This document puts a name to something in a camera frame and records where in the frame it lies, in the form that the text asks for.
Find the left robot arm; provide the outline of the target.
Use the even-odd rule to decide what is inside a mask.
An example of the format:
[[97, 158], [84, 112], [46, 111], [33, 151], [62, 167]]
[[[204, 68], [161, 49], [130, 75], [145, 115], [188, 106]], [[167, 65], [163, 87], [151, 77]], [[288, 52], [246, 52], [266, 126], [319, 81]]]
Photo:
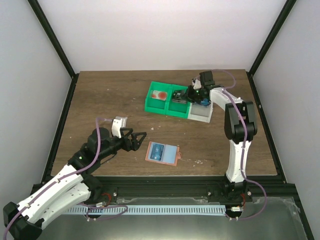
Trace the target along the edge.
[[55, 177], [19, 203], [5, 205], [3, 239], [11, 234], [15, 240], [36, 240], [67, 209], [99, 200], [102, 184], [92, 174], [101, 161], [113, 158], [120, 150], [137, 151], [147, 136], [146, 132], [134, 132], [127, 127], [119, 132], [119, 136], [112, 136], [106, 128], [96, 128]]

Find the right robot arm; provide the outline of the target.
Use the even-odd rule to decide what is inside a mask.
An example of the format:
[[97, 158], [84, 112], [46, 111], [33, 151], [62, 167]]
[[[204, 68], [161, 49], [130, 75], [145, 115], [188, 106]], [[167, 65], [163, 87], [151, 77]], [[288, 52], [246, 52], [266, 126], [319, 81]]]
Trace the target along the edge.
[[255, 107], [229, 93], [235, 87], [216, 84], [213, 71], [203, 71], [194, 77], [185, 90], [174, 90], [175, 103], [189, 103], [188, 119], [209, 123], [214, 105], [224, 111], [224, 133], [229, 140], [230, 152], [222, 194], [232, 200], [244, 194], [247, 185], [246, 164], [250, 145], [258, 132]]

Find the pink card holder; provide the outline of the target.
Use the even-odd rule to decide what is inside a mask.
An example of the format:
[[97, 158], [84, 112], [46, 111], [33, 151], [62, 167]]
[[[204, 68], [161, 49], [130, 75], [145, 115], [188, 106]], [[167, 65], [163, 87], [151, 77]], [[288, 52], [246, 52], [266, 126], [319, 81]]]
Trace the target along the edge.
[[152, 163], [157, 163], [157, 164], [162, 164], [162, 165], [169, 165], [169, 166], [176, 166], [178, 163], [178, 160], [181, 159], [182, 154], [180, 152], [180, 147], [175, 146], [175, 145], [169, 145], [169, 144], [162, 144], [164, 145], [164, 151], [162, 154], [161, 161], [156, 161], [156, 160], [150, 160], [150, 148], [151, 144], [155, 143], [150, 141], [148, 144], [145, 160], [147, 162], [152, 162]]

